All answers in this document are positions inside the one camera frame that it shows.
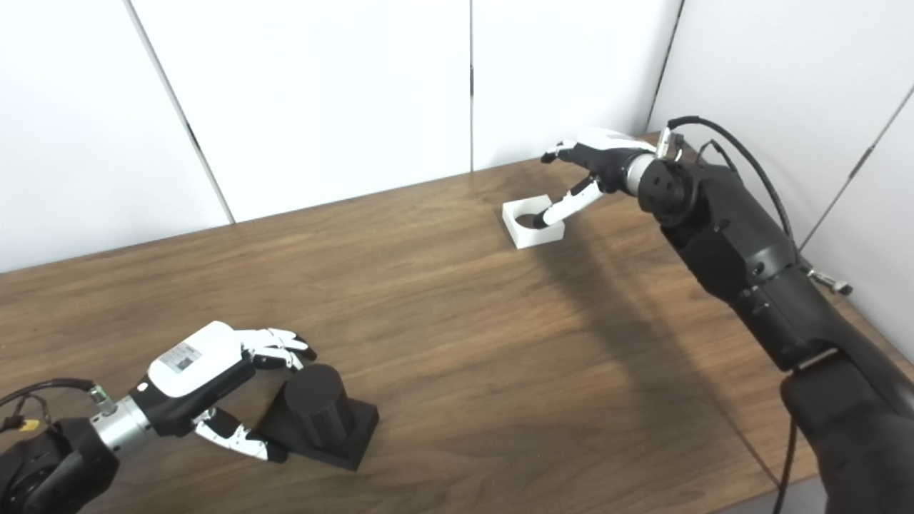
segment black cylinder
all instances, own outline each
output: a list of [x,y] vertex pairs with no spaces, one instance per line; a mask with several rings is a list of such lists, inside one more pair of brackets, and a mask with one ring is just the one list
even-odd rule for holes
[[305,439],[315,448],[345,441],[355,426],[343,380],[336,369],[312,364],[296,372],[285,387],[285,402]]

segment white robotic hand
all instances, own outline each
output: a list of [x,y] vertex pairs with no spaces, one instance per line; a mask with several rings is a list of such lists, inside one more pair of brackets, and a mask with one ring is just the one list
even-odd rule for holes
[[244,455],[282,462],[284,449],[242,426],[216,403],[258,369],[297,371],[304,366],[303,359],[316,358],[293,332],[235,330],[213,321],[154,360],[130,395],[115,403],[112,413],[93,418],[92,424],[117,455],[156,435],[196,432]]
[[658,149],[645,141],[600,128],[581,129],[578,141],[565,140],[548,149],[540,159],[543,163],[560,159],[585,167],[590,174],[564,198],[540,212],[533,221],[534,228],[554,225],[584,210],[604,193],[627,190],[625,177],[620,177],[616,170],[637,168],[643,172],[657,153]]

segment black cable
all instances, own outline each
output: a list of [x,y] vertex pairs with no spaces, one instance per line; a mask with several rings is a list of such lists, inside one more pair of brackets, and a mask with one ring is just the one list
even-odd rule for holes
[[701,148],[698,150],[698,156],[695,158],[695,162],[697,164],[700,163],[701,155],[705,153],[705,148],[707,148],[708,145],[714,146],[714,149],[719,154],[721,154],[721,156],[724,157],[724,161],[727,163],[727,167],[730,168],[730,171],[739,175],[739,171],[737,171],[737,166],[735,164],[733,164],[732,160],[730,160],[730,156],[727,155],[727,152],[724,150],[724,148],[717,141],[715,141],[713,139],[709,139],[707,141],[707,143],[701,145]]
[[781,197],[778,196],[778,192],[774,189],[771,181],[768,179],[768,174],[765,173],[765,170],[762,169],[761,164],[756,158],[749,152],[749,150],[743,146],[739,140],[733,136],[730,132],[727,131],[724,127],[718,125],[717,123],[711,122],[704,118],[698,116],[683,116],[682,118],[674,118],[669,122],[666,122],[666,127],[670,130],[674,130],[676,127],[689,124],[698,124],[704,125],[705,127],[710,128],[714,132],[717,132],[720,135],[723,135],[727,141],[730,142],[741,154],[746,157],[746,160],[749,161],[749,164],[752,165],[752,169],[755,170],[755,173],[759,176],[761,184],[765,187],[765,190],[768,191],[768,196],[771,197],[771,202],[774,204],[774,209],[778,211],[778,218],[781,219],[781,226],[784,229],[784,233],[787,234],[787,237],[793,239],[793,229],[791,228],[791,221],[787,218],[787,210],[784,208],[784,204],[781,203]]
[[34,383],[32,385],[26,386],[22,389],[13,391],[3,398],[0,398],[0,407],[10,403],[11,401],[22,398],[27,394],[42,389],[56,389],[56,388],[69,388],[69,389],[78,389],[80,391],[88,392],[90,389],[95,387],[95,382],[92,380],[83,380],[83,379],[51,379],[45,380],[43,382]]
[[778,484],[778,498],[774,500],[774,510],[771,514],[781,514],[784,506],[784,497],[787,495],[787,486],[791,482],[791,468],[793,456],[797,451],[797,422],[791,417],[791,433],[787,439],[787,455],[784,457],[784,469],[781,471],[781,483]]
[[54,426],[54,418],[51,416],[50,408],[48,408],[48,401],[36,394],[26,393],[19,397],[19,403],[16,404],[13,415],[7,416],[3,424],[0,425],[0,434],[8,430],[19,430],[24,426],[26,418],[22,415],[22,408],[26,405],[26,400],[34,400],[41,406],[42,421],[45,422],[45,426],[50,432],[56,432],[57,428]]

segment robotic arm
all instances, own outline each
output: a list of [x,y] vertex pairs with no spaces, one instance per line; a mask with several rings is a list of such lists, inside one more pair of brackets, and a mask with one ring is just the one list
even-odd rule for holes
[[85,380],[50,380],[14,392],[0,405],[24,399],[35,389],[79,387],[101,412],[91,419],[60,420],[1,454],[0,512],[77,512],[107,490],[127,454],[157,437],[196,432],[232,451],[284,462],[285,448],[245,428],[215,405],[258,369],[296,371],[303,367],[303,359],[316,358],[314,350],[292,332],[233,330],[214,321],[154,360],[147,374],[118,402]]
[[817,290],[813,281],[848,287],[811,269],[789,225],[775,223],[735,169],[666,158],[672,131],[686,123],[710,126],[758,164],[719,125],[695,116],[672,120],[656,148],[590,129],[543,155],[590,173],[534,226],[587,207],[597,190],[637,198],[704,289],[791,373],[781,397],[816,454],[828,514],[914,511],[914,385]]

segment black robotic arm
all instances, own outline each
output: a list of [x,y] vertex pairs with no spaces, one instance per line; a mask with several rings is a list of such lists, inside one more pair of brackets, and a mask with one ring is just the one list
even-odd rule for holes
[[696,116],[672,120],[653,152],[620,134],[606,132],[611,142],[603,143],[589,135],[587,144],[565,142],[543,156],[590,174],[534,226],[586,207],[593,200],[578,197],[592,185],[636,197],[702,287],[790,372],[781,397],[816,454],[828,514],[914,511],[914,385],[820,293],[811,277],[834,281],[797,251],[776,193],[782,227],[735,169],[665,157],[672,130],[686,123],[718,130],[758,165],[732,135]]

